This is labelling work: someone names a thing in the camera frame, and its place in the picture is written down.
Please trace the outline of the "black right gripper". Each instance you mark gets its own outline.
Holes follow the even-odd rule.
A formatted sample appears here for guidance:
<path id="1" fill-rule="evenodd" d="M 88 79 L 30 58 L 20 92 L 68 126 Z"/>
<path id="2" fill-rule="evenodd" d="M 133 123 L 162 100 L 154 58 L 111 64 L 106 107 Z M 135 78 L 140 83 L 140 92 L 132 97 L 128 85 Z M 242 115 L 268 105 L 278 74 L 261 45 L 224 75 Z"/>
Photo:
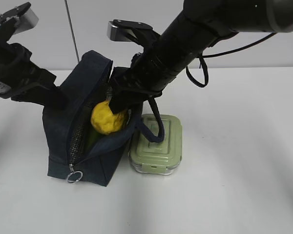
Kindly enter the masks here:
<path id="1" fill-rule="evenodd" d="M 142 53 L 136 53 L 131 60 L 130 67 L 115 67 L 110 77 L 112 98 L 109 108 L 113 114 L 132 109 L 136 103 L 136 97 L 160 97 L 161 91 L 148 88 L 140 81 L 145 75 L 134 70 L 135 64 L 142 58 Z"/>

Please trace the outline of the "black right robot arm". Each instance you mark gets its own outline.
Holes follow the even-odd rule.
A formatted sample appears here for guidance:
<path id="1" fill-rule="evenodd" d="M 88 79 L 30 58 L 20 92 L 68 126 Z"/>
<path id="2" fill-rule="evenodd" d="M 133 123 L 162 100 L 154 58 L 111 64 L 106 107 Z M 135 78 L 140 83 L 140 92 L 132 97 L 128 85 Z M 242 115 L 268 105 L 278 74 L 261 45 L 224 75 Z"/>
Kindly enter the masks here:
<path id="1" fill-rule="evenodd" d="M 186 0 L 161 34 L 145 23 L 113 20 L 111 40 L 129 40 L 144 50 L 130 67 L 113 72 L 112 112 L 161 95 L 207 48 L 241 32 L 293 32 L 293 0 Z"/>

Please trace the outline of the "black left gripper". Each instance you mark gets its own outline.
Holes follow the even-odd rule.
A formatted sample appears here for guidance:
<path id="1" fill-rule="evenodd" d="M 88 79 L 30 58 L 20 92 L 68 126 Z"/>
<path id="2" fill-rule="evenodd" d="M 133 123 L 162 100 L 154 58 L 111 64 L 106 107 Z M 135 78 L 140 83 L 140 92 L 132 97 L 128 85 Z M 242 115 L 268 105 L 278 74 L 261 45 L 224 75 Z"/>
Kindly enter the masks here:
<path id="1" fill-rule="evenodd" d="M 32 53 L 19 43 L 0 43 L 0 91 L 3 99 L 65 109 L 67 96 L 55 86 L 56 76 L 31 61 Z"/>

